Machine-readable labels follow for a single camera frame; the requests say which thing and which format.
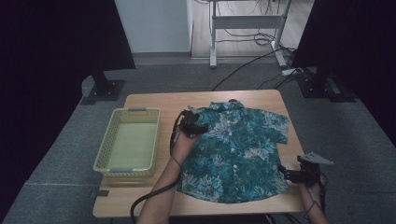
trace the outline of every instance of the basket handle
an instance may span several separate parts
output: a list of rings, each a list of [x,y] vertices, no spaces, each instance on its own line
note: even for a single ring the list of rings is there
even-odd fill
[[[113,169],[109,170],[110,173],[131,173],[133,171],[134,171],[134,169],[132,169],[132,168],[130,168],[130,169],[128,169],[128,168],[113,168]]]
[[[128,108],[129,112],[136,112],[136,111],[148,111],[145,107],[131,107]]]

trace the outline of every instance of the forearm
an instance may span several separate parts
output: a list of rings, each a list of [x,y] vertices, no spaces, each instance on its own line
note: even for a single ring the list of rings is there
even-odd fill
[[[180,167],[178,164],[173,159],[169,160],[152,191],[161,189],[173,183],[178,178],[179,172]],[[147,199],[143,205],[142,211],[140,212],[137,223],[168,223],[169,214],[175,197],[175,191],[176,187],[173,187],[163,193]]]
[[[307,187],[304,184],[299,184],[299,189],[302,197],[303,206],[309,216],[309,220],[313,224],[329,223],[321,210],[319,197],[317,197],[317,201],[314,202]]]

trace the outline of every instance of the black stand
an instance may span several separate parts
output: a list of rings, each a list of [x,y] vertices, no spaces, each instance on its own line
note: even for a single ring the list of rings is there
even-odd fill
[[[123,80],[107,80],[102,71],[92,72],[95,85],[88,97],[84,97],[81,105],[94,105],[96,101],[117,101],[122,89]]]
[[[318,67],[312,77],[296,77],[304,98],[327,98],[332,102],[355,102],[356,94],[326,66]]]

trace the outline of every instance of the black cable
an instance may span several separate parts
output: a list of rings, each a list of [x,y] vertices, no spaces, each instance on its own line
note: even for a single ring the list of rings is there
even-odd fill
[[[268,0],[267,9],[265,10],[265,14],[264,15],[267,15],[268,8],[270,8],[270,5],[271,5],[271,0]]]
[[[328,178],[327,178],[327,176],[326,176],[325,174],[323,174],[322,172],[320,172],[320,175],[323,176],[323,178],[324,178],[324,180],[325,180],[325,182],[324,182],[324,184],[323,184],[323,187],[326,188],[327,183],[328,183]]]
[[[219,83],[212,89],[212,91],[214,91],[221,83],[223,83],[225,80],[227,80],[230,76],[232,76],[234,73],[236,73],[239,69],[241,69],[241,68],[245,67],[246,65],[248,65],[248,64],[250,64],[250,63],[253,63],[253,62],[255,62],[255,61],[257,61],[257,60],[259,60],[259,59],[261,59],[261,58],[263,58],[263,57],[266,57],[266,56],[268,56],[268,55],[274,53],[274,52],[277,51],[277,50],[278,50],[278,49],[276,49],[276,50],[274,50],[274,51],[271,51],[271,52],[269,52],[269,53],[267,53],[267,54],[264,54],[264,55],[262,55],[262,56],[260,56],[260,57],[258,57],[258,58],[256,58],[256,59],[253,59],[252,61],[250,61],[250,62],[248,62],[248,63],[245,63],[245,64],[243,64],[242,66],[238,67],[238,68],[235,69],[233,72],[231,72],[230,75],[228,75],[228,76],[227,76],[226,78],[224,78],[221,82],[219,82]]]
[[[303,218],[304,218],[305,220],[308,220],[309,223],[311,223],[310,220],[309,220],[309,212],[311,211],[311,209],[312,209],[315,205],[320,206],[316,201],[313,201],[311,207],[309,207],[308,210],[304,213]]]
[[[273,217],[272,215],[270,215],[270,214],[265,214],[265,216],[266,216],[267,218],[270,218],[272,224],[276,224],[276,221],[275,221],[275,219],[274,219],[274,217]]]
[[[294,223],[302,224],[302,222],[299,219],[297,219],[297,217],[292,216],[289,213],[284,213],[283,216],[286,217],[293,224]]]
[[[277,14],[279,14],[279,7],[280,7],[280,0],[277,0],[277,10],[276,10],[276,15],[277,15]]]
[[[321,181],[318,182],[319,187],[320,187],[320,205],[321,205],[321,209],[323,212],[323,215],[325,215],[326,213],[326,189],[324,188],[323,184],[321,183]]]
[[[273,87],[273,89],[274,89],[274,90],[277,90],[277,88],[279,88],[283,83],[285,83],[285,82],[288,81],[288,80],[291,80],[291,78],[294,77],[294,76],[292,76],[292,75],[293,75],[293,73],[294,73],[295,71],[297,71],[297,68],[294,69],[285,79],[283,79],[283,80],[277,82],[277,83],[275,84],[275,86]]]
[[[274,80],[274,79],[275,79],[277,76],[279,76],[281,73],[282,73],[282,72],[280,72],[280,73],[274,75],[274,76],[271,77],[270,79],[264,80],[264,81],[262,82],[262,84],[257,88],[257,90],[261,89],[261,88],[262,88],[262,85],[263,85],[264,83]]]
[[[255,1],[256,5],[254,6],[253,10],[251,12],[248,13],[248,15],[250,15],[251,13],[253,13],[254,11],[256,11],[256,7],[257,5],[260,3],[261,0]]]
[[[201,2],[201,1],[198,1],[198,0],[194,0],[196,3],[199,3],[199,4],[201,4],[201,5],[207,5],[207,4],[209,4],[209,2]]]
[[[282,48],[283,52],[287,51],[290,54],[293,54],[296,49],[294,48],[285,48],[282,43],[279,42],[279,46]]]
[[[227,8],[230,9],[230,11],[233,13],[233,15],[235,15],[235,12],[233,12],[233,10],[230,8],[230,4],[227,1]]]
[[[151,193],[148,193],[148,194],[146,194],[146,195],[143,195],[142,197],[140,197],[140,198],[138,198],[136,201],[134,201],[134,203],[133,203],[132,206],[131,206],[131,210],[130,210],[130,215],[131,215],[132,223],[133,223],[133,224],[136,223],[136,220],[134,219],[134,209],[137,207],[138,204],[140,204],[141,202],[143,202],[143,201],[145,201],[145,200],[147,200],[147,199],[149,199],[149,198],[151,198],[151,197],[154,197],[155,195],[158,195],[158,194],[160,194],[160,193],[163,193],[163,192],[165,192],[165,191],[171,189],[172,187],[174,187],[174,186],[177,185],[177,183],[178,183],[179,180],[180,180],[180,175],[179,175],[179,176],[177,177],[177,179],[176,179],[174,182],[172,182],[170,185],[167,185],[167,186],[165,186],[165,187],[163,187],[163,188],[161,188],[161,189],[157,189],[157,190],[155,190],[155,191],[152,191]]]
[[[262,14],[262,0],[260,0],[260,13]]]
[[[262,2],[262,0],[257,0],[256,1],[256,6],[254,7],[254,9],[253,9],[253,11],[256,9],[256,7],[257,7],[257,5],[259,4],[259,3],[261,3]],[[220,12],[220,8],[219,8],[219,2],[217,2],[217,7],[218,7],[218,13],[219,13],[219,16],[221,16],[221,12]],[[210,14],[211,14],[211,10],[210,10],[210,5],[209,5],[209,32],[210,32],[210,36],[212,36],[212,28],[211,28],[211,25],[210,25]],[[273,35],[269,35],[269,34],[266,34],[266,33],[261,33],[260,32],[260,29],[258,30],[258,33],[257,34],[254,34],[254,35],[235,35],[235,34],[231,34],[228,30],[226,30],[226,29],[224,29],[224,31],[227,33],[227,34],[229,34],[229,35],[231,35],[231,36],[254,36],[254,38],[253,39],[243,39],[243,40],[227,40],[227,39],[225,39],[225,40],[219,40],[219,41],[216,41],[216,43],[221,43],[221,42],[248,42],[248,41],[255,41],[256,42],[256,44],[257,45],[259,45],[259,46],[267,46],[267,45],[270,45],[271,44],[271,42],[272,41],[274,41],[275,40],[275,37],[273,36]]]

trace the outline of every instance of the white wall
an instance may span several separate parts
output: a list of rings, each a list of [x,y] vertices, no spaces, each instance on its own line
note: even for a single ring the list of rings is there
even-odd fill
[[[132,53],[191,51],[191,0],[115,1]]]

